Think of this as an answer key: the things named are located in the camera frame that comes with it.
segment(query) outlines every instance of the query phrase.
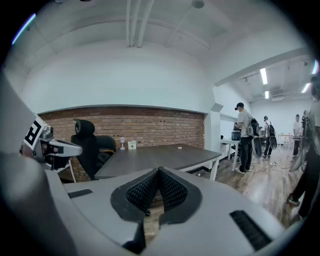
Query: wooden floor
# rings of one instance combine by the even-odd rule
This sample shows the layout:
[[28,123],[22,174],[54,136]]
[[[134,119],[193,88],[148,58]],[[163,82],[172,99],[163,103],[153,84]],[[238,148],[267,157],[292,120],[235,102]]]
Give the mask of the wooden floor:
[[[231,172],[233,160],[222,160],[215,180],[229,185],[254,203],[272,213],[284,227],[292,223],[293,212],[297,209],[286,204],[288,194],[295,188],[302,171],[289,173],[292,165],[292,152],[285,147],[273,150],[271,157],[257,159],[252,156],[251,172],[240,174]],[[199,179],[209,179],[210,173],[200,171]],[[162,201],[152,204],[151,216],[144,218],[144,233],[149,244],[159,230],[159,216],[164,213]]]

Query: dark gray table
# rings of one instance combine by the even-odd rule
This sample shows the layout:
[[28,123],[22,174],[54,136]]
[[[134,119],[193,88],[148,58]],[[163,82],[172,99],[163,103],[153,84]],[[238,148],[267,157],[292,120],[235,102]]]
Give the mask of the dark gray table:
[[150,146],[131,150],[118,149],[94,177],[107,179],[160,166],[186,172],[208,163],[209,169],[212,169],[210,180],[214,181],[220,156],[219,152],[186,144]]

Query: ceiling light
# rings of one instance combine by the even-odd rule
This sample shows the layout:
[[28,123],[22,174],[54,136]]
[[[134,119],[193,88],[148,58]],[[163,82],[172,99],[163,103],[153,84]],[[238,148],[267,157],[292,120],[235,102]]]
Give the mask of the ceiling light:
[[21,33],[26,29],[26,27],[34,20],[36,17],[36,14],[32,14],[27,21],[23,24],[22,28],[18,31],[18,33],[15,35],[14,39],[12,40],[12,44],[15,43],[15,41],[18,39],[18,37],[21,35]]
[[264,85],[266,85],[268,83],[268,79],[267,79],[267,72],[265,68],[260,69],[260,73],[262,76],[262,82]]
[[313,67],[313,71],[312,74],[315,74],[318,72],[318,68],[319,68],[319,63],[317,60],[314,61],[314,67]]
[[305,87],[303,88],[303,90],[302,90],[301,93],[304,94],[304,93],[306,92],[306,90],[308,89],[309,85],[310,85],[310,83],[307,83],[307,84],[305,85]]

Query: person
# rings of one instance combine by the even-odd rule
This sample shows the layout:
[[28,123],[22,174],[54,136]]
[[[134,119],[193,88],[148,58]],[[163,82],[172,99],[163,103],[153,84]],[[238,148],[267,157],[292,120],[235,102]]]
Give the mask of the person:
[[236,168],[235,171],[240,174],[245,174],[250,170],[251,160],[252,160],[252,136],[248,135],[247,128],[252,116],[245,110],[245,105],[242,102],[239,102],[236,105],[235,110],[239,111],[238,122],[234,124],[234,127],[241,128],[241,165],[239,168]]
[[311,94],[313,97],[310,121],[313,127],[313,139],[309,151],[306,155],[306,167],[298,181],[294,191],[289,195],[288,202],[293,205],[299,205],[299,198],[304,194],[298,215],[305,218],[311,208],[313,197],[317,191],[320,177],[320,83],[316,77],[311,78]]
[[[295,121],[293,122],[293,136],[294,137],[298,137],[300,135],[301,125],[299,123],[299,120],[300,120],[300,116],[297,114],[295,116]],[[300,140],[295,140],[294,147],[293,147],[293,157],[294,158],[298,155],[299,145],[300,145]]]
[[264,120],[264,130],[265,130],[265,137],[266,137],[266,144],[265,144],[263,157],[266,158],[267,156],[270,157],[272,152],[272,148],[270,146],[270,134],[269,134],[270,121],[268,121],[268,117],[266,115],[264,116],[263,120]]

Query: brick wall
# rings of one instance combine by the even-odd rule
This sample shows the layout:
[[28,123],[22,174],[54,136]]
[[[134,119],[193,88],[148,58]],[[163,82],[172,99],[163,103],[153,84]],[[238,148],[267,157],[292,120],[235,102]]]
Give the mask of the brick wall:
[[[54,137],[69,142],[75,134],[73,118],[89,120],[95,126],[94,134],[113,137],[120,148],[120,137],[135,140],[137,147],[188,144],[204,148],[204,114],[179,110],[144,107],[89,107],[50,112],[39,115],[54,128]],[[76,157],[71,159],[77,182],[89,177]]]

